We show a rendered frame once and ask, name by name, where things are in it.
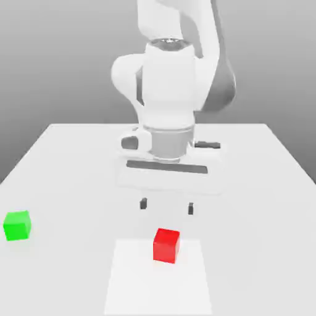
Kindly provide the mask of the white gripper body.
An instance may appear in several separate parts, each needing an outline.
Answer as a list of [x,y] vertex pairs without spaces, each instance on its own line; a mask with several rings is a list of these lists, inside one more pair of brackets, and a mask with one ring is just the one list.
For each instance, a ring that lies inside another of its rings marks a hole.
[[213,195],[223,188],[223,162],[217,151],[191,151],[175,164],[119,157],[115,179],[122,187]]

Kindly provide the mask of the small red cube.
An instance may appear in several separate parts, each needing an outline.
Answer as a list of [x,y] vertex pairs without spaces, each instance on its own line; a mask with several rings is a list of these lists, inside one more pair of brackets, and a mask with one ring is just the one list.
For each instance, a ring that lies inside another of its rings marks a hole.
[[153,259],[174,264],[180,248],[180,232],[159,228],[153,240]]

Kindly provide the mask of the small green cube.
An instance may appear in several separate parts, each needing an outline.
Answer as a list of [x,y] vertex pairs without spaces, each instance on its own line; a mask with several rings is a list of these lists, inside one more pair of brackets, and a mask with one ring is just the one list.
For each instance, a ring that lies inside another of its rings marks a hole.
[[4,219],[3,229],[8,241],[28,239],[31,232],[29,211],[8,212]]

